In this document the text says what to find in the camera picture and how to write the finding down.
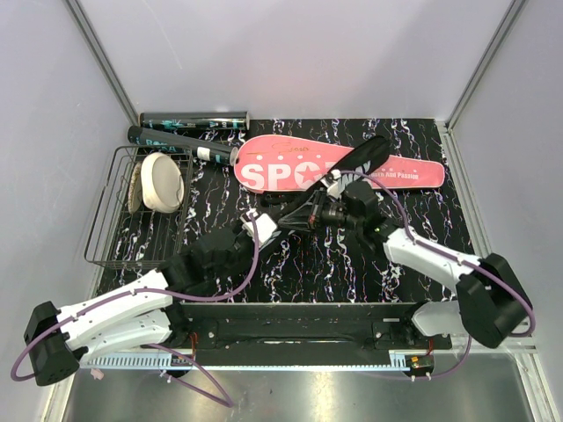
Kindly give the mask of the pink racket cover bag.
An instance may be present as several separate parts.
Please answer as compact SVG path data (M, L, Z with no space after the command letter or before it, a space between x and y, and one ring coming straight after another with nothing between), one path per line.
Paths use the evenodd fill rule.
M238 182L254 193L304 191L353 149L288 135L259 135L243 144L234 172ZM390 189L442 186L442 164L390 155L371 172Z

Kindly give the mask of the black racket bag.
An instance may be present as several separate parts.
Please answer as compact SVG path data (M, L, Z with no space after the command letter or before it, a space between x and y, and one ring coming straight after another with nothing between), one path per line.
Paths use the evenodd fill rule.
M390 142L381 135L353 148L289 204L248 222L254 250L273 248L290 234L338 228L352 234L363 248L383 253L398 226L379 213L368 175L389 156Z

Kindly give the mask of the black teal shuttlecock tube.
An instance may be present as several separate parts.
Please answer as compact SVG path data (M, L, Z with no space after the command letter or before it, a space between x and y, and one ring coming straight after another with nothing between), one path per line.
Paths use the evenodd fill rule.
M141 127L156 130L195 129L247 129L250 125L248 112L145 112L140 113Z

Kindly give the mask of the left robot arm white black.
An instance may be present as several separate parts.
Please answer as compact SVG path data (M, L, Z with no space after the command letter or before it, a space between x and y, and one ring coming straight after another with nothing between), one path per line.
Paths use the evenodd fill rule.
M138 346L182 347L190 327L177 318L179 302L213 303L241 293L270 239L255 222L207 234L161 266L106 294L57 308L37 305L24 333L25 348L11 367L11 379L39 386L60 382L92 360ZM219 273L246 272L243 282L222 295L193 295L191 289Z

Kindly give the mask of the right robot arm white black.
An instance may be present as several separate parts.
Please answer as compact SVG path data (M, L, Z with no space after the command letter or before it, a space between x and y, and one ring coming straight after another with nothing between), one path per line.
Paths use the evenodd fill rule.
M440 334L467 334L488 348L514 337L516 327L531 319L533 309L507 260L485 258L429 242L409 226L400 227L379 212L378 200L365 181L348 185L339 198L326 189L313 192L278 220L284 229L345 229L359 245L388 261L406 266L440 283L456 298L424 302L409 310L399 326L402 343L419 348Z

